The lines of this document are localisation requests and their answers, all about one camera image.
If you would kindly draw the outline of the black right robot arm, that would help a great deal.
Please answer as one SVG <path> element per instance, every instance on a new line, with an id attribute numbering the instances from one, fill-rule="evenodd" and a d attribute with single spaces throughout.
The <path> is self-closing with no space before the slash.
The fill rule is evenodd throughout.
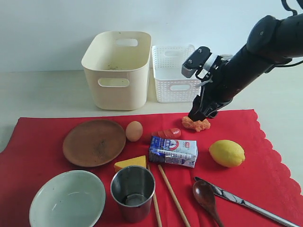
<path id="1" fill-rule="evenodd" d="M 218 110 L 263 73 L 274 68 L 292 67 L 293 58 L 303 55 L 303 16 L 282 5 L 291 16 L 278 20 L 265 16 L 252 28 L 246 44 L 230 59 L 200 46 L 183 63 L 181 73 L 186 78 L 197 77 L 200 94 L 192 103 L 188 117 L 193 121 L 214 118 Z M 201 71 L 206 75 L 199 78 Z"/>

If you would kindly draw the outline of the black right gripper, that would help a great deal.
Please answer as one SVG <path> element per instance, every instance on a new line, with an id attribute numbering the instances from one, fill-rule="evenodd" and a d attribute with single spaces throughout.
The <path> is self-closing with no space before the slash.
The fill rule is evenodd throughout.
<path id="1" fill-rule="evenodd" d="M 220 85 L 223 81 L 221 74 L 222 66 L 231 59 L 230 55 L 211 55 L 203 66 L 201 73 L 195 76 L 200 80 L 196 87 L 201 88 L 192 103 L 192 108 L 188 117 L 192 121 L 203 121 L 206 118 L 214 118 L 218 110 L 231 102 L 231 98 L 226 101 L 220 97 Z"/>

